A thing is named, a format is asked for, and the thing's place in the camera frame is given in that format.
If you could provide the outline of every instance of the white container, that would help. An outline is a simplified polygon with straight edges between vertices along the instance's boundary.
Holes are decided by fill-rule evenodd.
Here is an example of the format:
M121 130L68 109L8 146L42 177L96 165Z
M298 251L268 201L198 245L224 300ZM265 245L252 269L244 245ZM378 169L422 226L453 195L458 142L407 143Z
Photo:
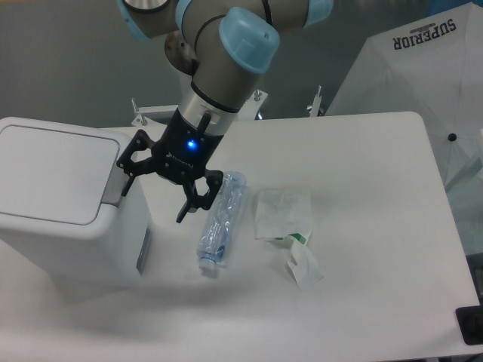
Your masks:
M0 239L45 271L128 287L142 280L152 220L139 181L115 165L128 136L0 120Z

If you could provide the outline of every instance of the light blue joint cap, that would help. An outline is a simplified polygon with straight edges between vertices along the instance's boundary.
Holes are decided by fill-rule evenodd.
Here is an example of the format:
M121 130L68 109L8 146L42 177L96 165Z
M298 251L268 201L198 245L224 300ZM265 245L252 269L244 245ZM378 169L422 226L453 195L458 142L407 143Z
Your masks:
M323 21L331 14L334 7L334 0L310 0L309 13L304 28L309 25Z
M176 18L176 24L178 25L178 28L180 28L181 35L183 35L183 16L190 2L191 0L180 0L180 2L178 2L178 5L176 6L176 14L174 17Z
M124 18L124 21L126 22L126 25L128 26L129 31L131 32L132 36L137 40L137 41L148 41L149 38L146 34L142 32L141 29L139 29L139 26L134 22L133 18L128 12L128 9L126 9L124 2L122 0L117 0L119 10L121 11L122 17Z
M232 8L220 23L228 54L243 69L263 74L270 67L280 36L265 20L244 8Z

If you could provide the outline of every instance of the gray wall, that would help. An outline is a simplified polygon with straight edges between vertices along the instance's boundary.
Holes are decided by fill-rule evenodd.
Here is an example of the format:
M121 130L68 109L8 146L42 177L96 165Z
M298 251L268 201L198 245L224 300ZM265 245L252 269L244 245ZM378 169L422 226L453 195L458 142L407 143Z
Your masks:
M429 0L335 0L331 17L282 36L260 80L266 116L304 116L318 84L328 106L368 36L418 20ZM139 106L177 104L164 39L137 43L114 0L0 2L0 118L128 125Z

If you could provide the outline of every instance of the green tag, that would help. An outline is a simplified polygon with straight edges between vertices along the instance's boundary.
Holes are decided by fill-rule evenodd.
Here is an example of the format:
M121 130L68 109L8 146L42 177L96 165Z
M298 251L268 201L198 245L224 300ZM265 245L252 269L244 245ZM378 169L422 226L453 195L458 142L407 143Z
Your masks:
M305 239L302 235L295 233L295 234L290 234L292 238L296 238L302 245L305 245L307 242L307 239Z

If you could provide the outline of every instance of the screw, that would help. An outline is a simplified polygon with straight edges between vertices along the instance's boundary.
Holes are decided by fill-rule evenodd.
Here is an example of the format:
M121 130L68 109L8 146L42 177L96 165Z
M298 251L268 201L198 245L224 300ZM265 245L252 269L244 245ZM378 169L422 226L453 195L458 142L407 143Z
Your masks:
M134 98L131 98L131 103L133 105L134 115L137 115L137 113L139 112L139 109L137 108L136 100Z
M261 97L262 97L262 92L260 92L260 89L257 89L255 91L255 101L258 102Z
M141 113L141 124L143 126L146 126L148 124L148 121L144 118L144 114Z

